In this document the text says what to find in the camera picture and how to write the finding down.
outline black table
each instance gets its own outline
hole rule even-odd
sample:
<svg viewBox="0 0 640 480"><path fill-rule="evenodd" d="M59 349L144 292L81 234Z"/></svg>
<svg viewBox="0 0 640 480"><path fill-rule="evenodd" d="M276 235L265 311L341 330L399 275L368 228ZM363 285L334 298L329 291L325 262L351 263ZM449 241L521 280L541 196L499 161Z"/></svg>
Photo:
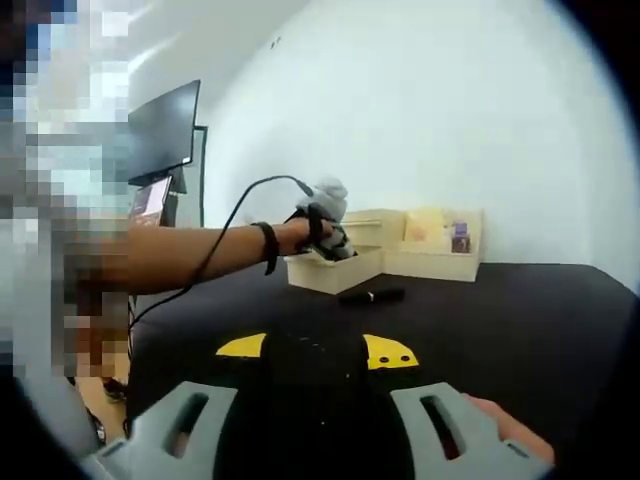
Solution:
<svg viewBox="0 0 640 480"><path fill-rule="evenodd" d="M473 284L382 275L354 290L385 287L404 287L405 300L344 309L333 296L289 286L282 262L270 277L264 276L264 266L257 266L195 287L151 312L136 327L129 418L140 415L184 380L233 384L237 376L243 377L240 383L245 389L251 389L255 372L232 365L221 376L212 362L217 348L227 341L259 332L274 339L270 351L275 360L269 361L268 368L272 374L277 371L277 378L271 380L283 387L276 397L260 397L259 391L270 388L264 384L252 394L261 398L262 406L268 404L262 414L278 417L271 419L269 428L295 430L291 425L278 429L278 422L286 424L288 416L295 419L293 425L307 414L351 418L335 411L309 413L310 405L311 410L323 408L309 397L317 396L316 403L325 401L322 395L343 372L345 377L351 377L350 372L358 377L361 335L371 333L413 350L420 373L411 382L445 380L462 392L495 400L561 455L611 372L635 300L632 292L608 275L580 265L483 264ZM158 298L140 298L138 308ZM401 383L406 386L406 379ZM393 387L393 381L385 383L385 388L389 385ZM301 393L305 389L312 393L305 396ZM331 391L328 402L334 410L340 405L351 408L364 398L338 398ZM294 401L288 400L289 394ZM258 400L251 401L247 409L260 406L256 407ZM278 408L276 403L286 407ZM247 422L240 430L249 435L252 427ZM345 430L354 428L350 424ZM367 428L361 437L371 437ZM358 433L346 435L338 429L330 435L336 434L345 442L360 441ZM297 441L310 442L317 449L318 438L329 438L318 435L309 433L309 438ZM268 444L268 437L259 441Z"/></svg>

